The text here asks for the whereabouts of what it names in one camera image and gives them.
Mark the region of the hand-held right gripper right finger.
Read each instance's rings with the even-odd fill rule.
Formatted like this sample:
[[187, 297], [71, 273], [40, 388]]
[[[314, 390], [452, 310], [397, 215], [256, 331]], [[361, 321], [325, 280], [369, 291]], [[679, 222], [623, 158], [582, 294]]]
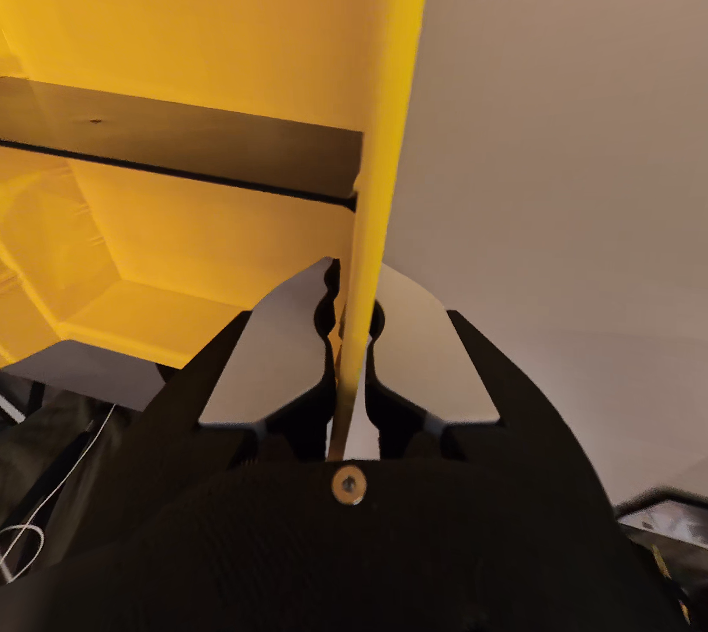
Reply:
[[417, 407], [433, 427], [496, 424], [500, 414], [443, 303], [382, 265], [376, 288], [381, 327], [369, 347], [374, 384]]

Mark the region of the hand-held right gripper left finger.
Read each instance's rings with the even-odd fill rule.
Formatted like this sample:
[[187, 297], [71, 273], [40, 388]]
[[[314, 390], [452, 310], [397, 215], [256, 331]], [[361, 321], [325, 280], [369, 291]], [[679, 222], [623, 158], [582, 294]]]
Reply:
[[252, 309], [199, 425], [263, 426], [318, 386], [332, 365], [339, 261], [323, 258]]

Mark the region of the person's leg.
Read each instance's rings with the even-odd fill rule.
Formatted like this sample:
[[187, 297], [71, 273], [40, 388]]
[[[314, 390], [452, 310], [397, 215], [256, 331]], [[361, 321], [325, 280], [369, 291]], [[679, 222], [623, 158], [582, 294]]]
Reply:
[[139, 415], [60, 390], [1, 435], [1, 585], [58, 563], [102, 521], [96, 489]]

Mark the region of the yellow plastic bin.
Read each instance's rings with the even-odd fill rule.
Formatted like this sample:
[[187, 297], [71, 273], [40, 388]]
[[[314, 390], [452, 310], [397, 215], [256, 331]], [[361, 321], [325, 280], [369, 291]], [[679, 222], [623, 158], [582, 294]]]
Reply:
[[[343, 453], [425, 1], [1, 0], [1, 77], [364, 135], [355, 211], [1, 147], [1, 365], [76, 343], [180, 368], [153, 410], [186, 424], [159, 450]], [[252, 309], [323, 258], [339, 293], [322, 382], [263, 426], [200, 426]]]

